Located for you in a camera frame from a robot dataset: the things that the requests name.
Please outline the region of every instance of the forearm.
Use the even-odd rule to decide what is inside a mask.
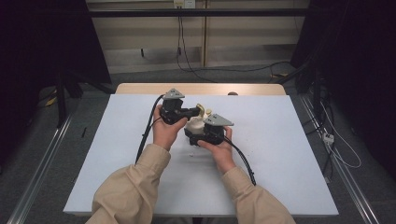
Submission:
[[[253,186],[241,168],[234,167],[222,180],[232,196],[239,223],[295,223],[287,208],[266,189]]]
[[[136,165],[113,173],[96,191],[88,223],[150,223],[170,154],[148,145]]]

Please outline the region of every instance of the beige sleeve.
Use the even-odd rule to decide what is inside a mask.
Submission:
[[[266,189],[254,186],[240,167],[228,171],[222,180],[240,224],[295,223],[288,209]]]
[[[119,169],[99,187],[87,223],[150,223],[170,154],[150,144],[136,165]]]

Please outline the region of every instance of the white connector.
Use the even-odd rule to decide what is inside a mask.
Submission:
[[[332,145],[332,143],[334,143],[334,135],[330,134],[330,133],[324,133],[323,134],[323,142]]]
[[[174,0],[175,8],[184,8],[184,0]]]
[[[185,0],[184,8],[195,8],[195,0]]]

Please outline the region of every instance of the white table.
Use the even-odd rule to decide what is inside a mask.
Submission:
[[[64,208],[66,213],[89,215],[93,194],[100,184],[115,170],[134,162],[157,97],[157,94],[111,96]],[[245,153],[257,183],[272,192],[293,216],[338,214],[289,96],[198,94],[186,95],[183,101],[183,107],[200,103],[235,124],[233,142]],[[234,216],[233,204],[208,151],[190,146],[181,130],[171,154],[161,177],[156,216]],[[236,152],[233,157],[245,169]]]

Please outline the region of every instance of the person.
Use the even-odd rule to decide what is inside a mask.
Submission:
[[[87,223],[151,223],[163,170],[170,161],[170,149],[178,131],[187,119],[173,125],[161,120],[161,105],[154,111],[153,142],[148,144],[135,165],[111,174],[95,192],[92,216]],[[232,139],[232,129],[224,127]],[[222,182],[232,197],[240,224],[294,223],[287,208],[266,189],[254,186],[248,175],[233,161],[232,147],[226,143],[214,146],[198,141],[209,150],[222,173]]]

